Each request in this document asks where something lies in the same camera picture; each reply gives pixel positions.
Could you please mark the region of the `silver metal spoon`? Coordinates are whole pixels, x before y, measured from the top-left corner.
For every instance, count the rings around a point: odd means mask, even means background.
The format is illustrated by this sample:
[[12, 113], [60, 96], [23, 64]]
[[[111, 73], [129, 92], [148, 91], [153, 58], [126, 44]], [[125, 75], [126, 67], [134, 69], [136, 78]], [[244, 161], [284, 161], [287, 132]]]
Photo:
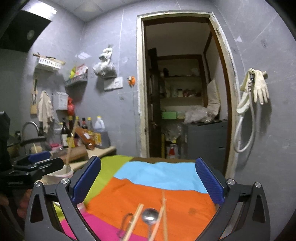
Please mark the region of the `silver metal spoon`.
[[154, 222], [158, 218], [158, 214], [159, 212], [154, 208], [147, 208], [142, 212], [142, 221], [148, 226], [147, 240], [154, 229]]

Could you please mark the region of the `white wall box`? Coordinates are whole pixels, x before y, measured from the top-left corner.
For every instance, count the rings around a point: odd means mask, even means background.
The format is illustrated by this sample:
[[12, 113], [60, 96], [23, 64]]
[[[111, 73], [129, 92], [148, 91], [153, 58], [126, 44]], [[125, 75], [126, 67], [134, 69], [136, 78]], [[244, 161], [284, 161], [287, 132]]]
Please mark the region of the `white wall box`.
[[65, 92], [53, 93], [53, 108], [54, 110], [68, 109], [68, 94]]

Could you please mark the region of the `white wall socket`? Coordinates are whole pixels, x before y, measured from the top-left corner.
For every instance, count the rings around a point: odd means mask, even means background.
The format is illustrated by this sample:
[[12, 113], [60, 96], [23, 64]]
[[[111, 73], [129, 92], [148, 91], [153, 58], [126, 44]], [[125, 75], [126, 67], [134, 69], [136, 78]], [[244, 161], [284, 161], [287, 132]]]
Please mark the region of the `white wall socket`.
[[104, 90], [114, 90], [114, 89], [120, 89], [123, 88], [123, 78], [117, 77], [117, 78], [111, 78], [104, 81]]

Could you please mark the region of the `white plastic utensil holder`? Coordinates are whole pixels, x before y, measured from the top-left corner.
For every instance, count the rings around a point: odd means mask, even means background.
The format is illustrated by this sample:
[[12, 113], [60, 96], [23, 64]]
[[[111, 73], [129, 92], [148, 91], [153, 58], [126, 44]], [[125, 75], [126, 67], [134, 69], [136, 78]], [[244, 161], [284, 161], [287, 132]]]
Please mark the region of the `white plastic utensil holder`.
[[64, 165], [61, 170], [43, 176], [40, 181], [44, 185], [58, 184], [63, 178], [71, 178], [73, 174], [71, 167]]

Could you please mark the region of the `wooden chopstick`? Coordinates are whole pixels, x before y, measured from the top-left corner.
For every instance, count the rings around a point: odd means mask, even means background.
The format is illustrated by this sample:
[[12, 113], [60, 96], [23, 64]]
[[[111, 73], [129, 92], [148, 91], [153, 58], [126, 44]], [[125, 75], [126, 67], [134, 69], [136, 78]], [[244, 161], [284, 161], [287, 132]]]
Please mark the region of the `wooden chopstick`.
[[161, 224], [161, 220], [163, 219], [163, 210], [164, 210], [164, 208], [163, 208], [163, 201], [162, 201], [162, 206], [159, 211], [158, 218], [154, 222], [154, 229], [152, 230], [152, 233], [149, 235], [149, 238], [148, 238], [149, 241], [154, 240], [156, 237], [156, 234], [158, 233], [158, 230], [159, 230], [159, 227]]
[[165, 190], [162, 190], [163, 198], [163, 231], [164, 231], [164, 241], [168, 241], [168, 228], [167, 228], [167, 210], [166, 210], [166, 197]]
[[143, 207], [144, 207], [144, 205], [142, 203], [138, 204], [136, 212], [133, 215], [131, 224], [129, 225], [127, 231], [125, 232], [125, 234], [124, 234], [124, 236], [122, 238], [123, 241], [129, 241], [130, 240], [130, 237], [131, 237], [131, 235], [133, 233], [133, 230], [134, 230], [134, 228], [135, 228], [135, 226], [137, 224], [137, 221], [139, 219], [139, 216], [140, 216], [140, 214], [142, 212]]

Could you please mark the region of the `red plastic bag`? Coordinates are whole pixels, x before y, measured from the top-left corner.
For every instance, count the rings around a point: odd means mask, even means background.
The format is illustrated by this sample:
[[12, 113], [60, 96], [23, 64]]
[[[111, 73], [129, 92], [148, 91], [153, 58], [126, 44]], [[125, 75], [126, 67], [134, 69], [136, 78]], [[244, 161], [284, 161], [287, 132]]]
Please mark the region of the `red plastic bag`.
[[71, 97], [68, 97], [67, 112], [70, 116], [74, 116], [75, 114], [75, 106]]

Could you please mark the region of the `cream rubber glove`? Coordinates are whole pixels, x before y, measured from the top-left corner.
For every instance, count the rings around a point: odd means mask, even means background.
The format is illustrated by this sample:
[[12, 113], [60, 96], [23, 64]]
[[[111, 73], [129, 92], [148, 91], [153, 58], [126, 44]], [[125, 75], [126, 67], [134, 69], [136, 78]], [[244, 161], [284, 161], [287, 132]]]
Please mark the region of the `cream rubber glove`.
[[254, 84], [253, 84], [253, 99], [254, 102], [259, 101], [261, 105], [267, 103], [269, 100], [269, 92], [265, 78], [267, 77], [266, 71], [262, 72], [260, 70], [255, 70], [249, 68], [242, 84], [240, 85], [240, 91], [248, 92], [247, 84], [251, 80], [251, 74], [254, 75]]

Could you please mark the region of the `grey wall shelf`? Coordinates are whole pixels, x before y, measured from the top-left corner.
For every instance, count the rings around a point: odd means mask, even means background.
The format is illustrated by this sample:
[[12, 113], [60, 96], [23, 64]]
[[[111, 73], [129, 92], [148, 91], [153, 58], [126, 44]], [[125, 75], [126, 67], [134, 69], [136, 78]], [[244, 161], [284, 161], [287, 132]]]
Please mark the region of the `grey wall shelf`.
[[88, 74], [84, 73], [65, 81], [65, 86], [69, 87], [69, 86], [73, 86], [73, 85], [80, 84], [87, 81], [88, 81]]

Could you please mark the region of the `clear plastic bag on cabinet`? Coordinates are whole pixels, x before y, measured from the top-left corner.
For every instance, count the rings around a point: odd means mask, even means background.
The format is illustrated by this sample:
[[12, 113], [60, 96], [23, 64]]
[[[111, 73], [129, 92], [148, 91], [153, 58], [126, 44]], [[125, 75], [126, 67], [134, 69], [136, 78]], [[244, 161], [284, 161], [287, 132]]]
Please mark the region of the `clear plastic bag on cabinet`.
[[184, 123], [209, 123], [214, 118], [215, 115], [210, 109], [197, 105], [186, 111]]

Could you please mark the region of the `chrome kitchen faucet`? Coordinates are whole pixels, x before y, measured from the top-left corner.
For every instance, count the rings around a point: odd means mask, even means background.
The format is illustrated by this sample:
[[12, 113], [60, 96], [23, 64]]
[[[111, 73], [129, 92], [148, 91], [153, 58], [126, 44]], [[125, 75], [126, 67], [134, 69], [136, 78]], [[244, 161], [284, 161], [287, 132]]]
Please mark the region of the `chrome kitchen faucet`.
[[22, 130], [21, 130], [21, 140], [25, 141], [30, 138], [36, 138], [36, 137], [43, 137], [43, 127], [42, 124], [37, 124], [34, 121], [27, 121], [23, 124]]

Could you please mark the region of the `red spray bottle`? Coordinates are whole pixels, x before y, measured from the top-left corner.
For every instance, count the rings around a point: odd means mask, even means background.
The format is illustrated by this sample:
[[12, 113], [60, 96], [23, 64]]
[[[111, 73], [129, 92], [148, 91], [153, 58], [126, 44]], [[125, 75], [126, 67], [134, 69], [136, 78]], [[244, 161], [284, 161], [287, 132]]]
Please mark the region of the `red spray bottle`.
[[168, 158], [169, 159], [175, 159], [176, 158], [175, 145], [174, 144], [170, 144]]

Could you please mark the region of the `white pillow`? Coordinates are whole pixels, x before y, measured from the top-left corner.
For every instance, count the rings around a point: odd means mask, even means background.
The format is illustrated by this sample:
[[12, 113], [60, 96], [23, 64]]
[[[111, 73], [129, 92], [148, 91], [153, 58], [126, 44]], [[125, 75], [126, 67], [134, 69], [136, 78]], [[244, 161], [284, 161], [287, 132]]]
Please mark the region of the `white pillow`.
[[207, 85], [207, 97], [208, 97], [207, 108], [212, 112], [212, 114], [214, 114], [214, 116], [217, 116], [220, 111], [221, 100], [220, 100], [219, 91], [218, 91], [218, 87], [215, 82], [215, 79], [213, 79]]

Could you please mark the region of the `dark sauce bottle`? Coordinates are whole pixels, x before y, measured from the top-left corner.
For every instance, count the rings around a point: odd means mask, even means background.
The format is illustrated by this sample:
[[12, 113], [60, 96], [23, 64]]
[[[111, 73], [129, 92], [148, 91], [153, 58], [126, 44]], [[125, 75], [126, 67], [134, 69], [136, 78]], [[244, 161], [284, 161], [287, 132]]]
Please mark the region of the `dark sauce bottle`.
[[68, 135], [69, 135], [69, 129], [67, 128], [65, 118], [63, 118], [62, 129], [61, 129], [61, 143], [64, 148], [69, 147]]

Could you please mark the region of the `clear oil jug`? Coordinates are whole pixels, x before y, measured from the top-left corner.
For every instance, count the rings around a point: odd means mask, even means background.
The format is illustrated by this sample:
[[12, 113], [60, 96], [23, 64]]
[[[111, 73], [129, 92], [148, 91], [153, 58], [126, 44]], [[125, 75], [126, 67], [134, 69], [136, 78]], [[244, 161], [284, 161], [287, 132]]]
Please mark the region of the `clear oil jug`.
[[94, 125], [94, 131], [95, 132], [105, 131], [104, 121], [103, 121], [102, 117], [99, 116], [99, 115], [96, 118], [96, 122], [95, 122], [95, 125]]

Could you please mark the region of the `white plastic bag on wall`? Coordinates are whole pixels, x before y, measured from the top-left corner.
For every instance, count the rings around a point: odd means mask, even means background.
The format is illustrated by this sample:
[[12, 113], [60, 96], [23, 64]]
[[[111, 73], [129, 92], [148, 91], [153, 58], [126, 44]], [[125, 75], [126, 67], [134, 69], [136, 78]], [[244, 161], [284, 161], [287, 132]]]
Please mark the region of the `white plastic bag on wall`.
[[112, 45], [108, 45], [107, 48], [103, 49], [103, 52], [99, 56], [100, 62], [95, 64], [92, 69], [96, 76], [103, 79], [116, 78], [117, 73], [114, 63], [111, 61], [113, 54]]

